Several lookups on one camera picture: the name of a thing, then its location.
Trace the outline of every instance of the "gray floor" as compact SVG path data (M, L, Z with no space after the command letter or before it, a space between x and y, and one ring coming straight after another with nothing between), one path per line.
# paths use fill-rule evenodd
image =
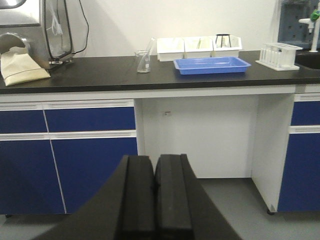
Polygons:
M320 212L270 216L249 178L201 179L204 189L243 240L320 240ZM30 240L62 221L63 215L0 215L0 240Z
M268 215L250 178L201 179L201 183L243 240L320 240L320 212Z

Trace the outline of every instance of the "green faucet handle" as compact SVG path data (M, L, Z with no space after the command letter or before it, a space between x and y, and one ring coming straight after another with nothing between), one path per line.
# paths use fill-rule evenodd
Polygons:
M320 11L315 9L313 13L311 13L310 20L315 22L320 17Z

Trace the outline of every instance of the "black cable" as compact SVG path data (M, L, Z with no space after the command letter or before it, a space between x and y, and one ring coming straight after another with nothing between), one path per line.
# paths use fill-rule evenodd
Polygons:
M86 22L87 32L86 32L86 38L85 38L85 46L84 46L84 48L83 48L82 50L80 50L80 51L75 51L75 52L73 52L73 54L78 54L78 53L83 52L84 50L86 50L87 45L88 45L89 23L88 23L88 20L87 20L87 18L86 18L86 15L85 15L84 8L82 7L81 0L79 0L79 3L80 3L80 7L81 7L81 11L82 11L83 18L84 18L84 20L85 20L85 22Z

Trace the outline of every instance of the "faucet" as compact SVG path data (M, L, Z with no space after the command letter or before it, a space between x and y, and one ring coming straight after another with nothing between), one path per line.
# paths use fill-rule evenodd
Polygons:
M308 24L309 33L312 33L312 29L314 29L311 50L309 51L311 53L318 52L317 51L317 44L318 44L319 31L320 31L319 17L320 17L320 0L318 3L318 8L313 11L310 18L299 19L299 23Z

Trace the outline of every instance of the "black countertop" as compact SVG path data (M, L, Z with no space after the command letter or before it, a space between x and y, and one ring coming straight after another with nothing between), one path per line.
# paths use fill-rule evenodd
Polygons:
M91 91L131 91L291 84L318 84L320 70L275 71L255 62L259 51L242 51L239 57L250 63L246 72L180 75L172 61L151 57L151 72L137 73L134 56L83 57L57 66L51 78L5 86L1 77L0 94L62 93Z

